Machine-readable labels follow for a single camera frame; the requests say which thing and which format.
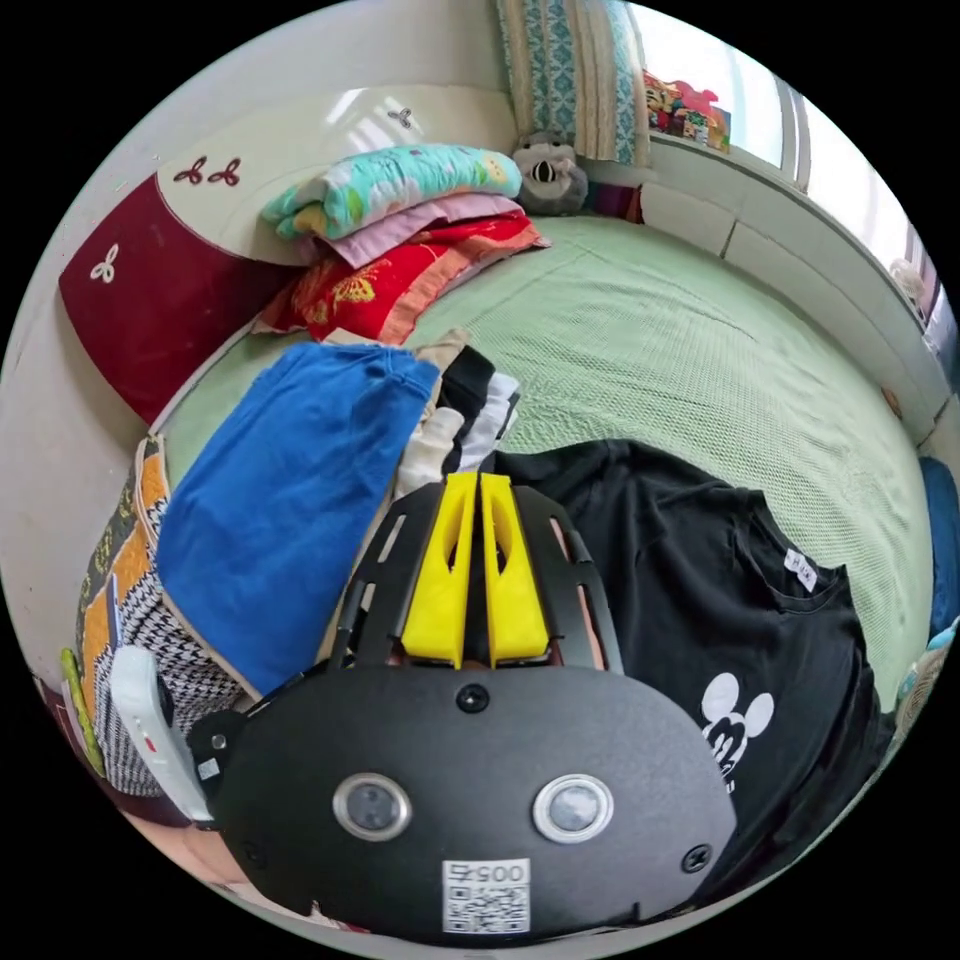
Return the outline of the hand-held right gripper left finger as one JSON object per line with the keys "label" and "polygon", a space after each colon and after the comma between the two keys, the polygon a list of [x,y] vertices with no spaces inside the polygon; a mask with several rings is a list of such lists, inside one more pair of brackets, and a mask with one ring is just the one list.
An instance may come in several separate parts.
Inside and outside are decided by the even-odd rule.
{"label": "hand-held right gripper left finger", "polygon": [[464,659],[477,475],[452,474],[438,492],[401,644],[413,660],[459,668]]}

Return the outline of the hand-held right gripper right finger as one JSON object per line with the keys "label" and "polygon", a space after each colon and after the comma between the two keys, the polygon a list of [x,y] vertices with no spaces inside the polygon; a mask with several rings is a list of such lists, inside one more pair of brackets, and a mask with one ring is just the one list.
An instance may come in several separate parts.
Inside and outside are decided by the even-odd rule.
{"label": "hand-held right gripper right finger", "polygon": [[510,480],[482,474],[480,497],[490,663],[540,660],[549,635]]}

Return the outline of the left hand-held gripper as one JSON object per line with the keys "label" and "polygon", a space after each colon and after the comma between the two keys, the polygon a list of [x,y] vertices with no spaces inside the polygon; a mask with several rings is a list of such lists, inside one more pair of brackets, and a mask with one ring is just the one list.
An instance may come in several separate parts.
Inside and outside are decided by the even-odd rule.
{"label": "left hand-held gripper", "polygon": [[193,770],[206,797],[213,797],[218,792],[232,752],[246,726],[245,713],[222,710],[199,719],[187,734]]}

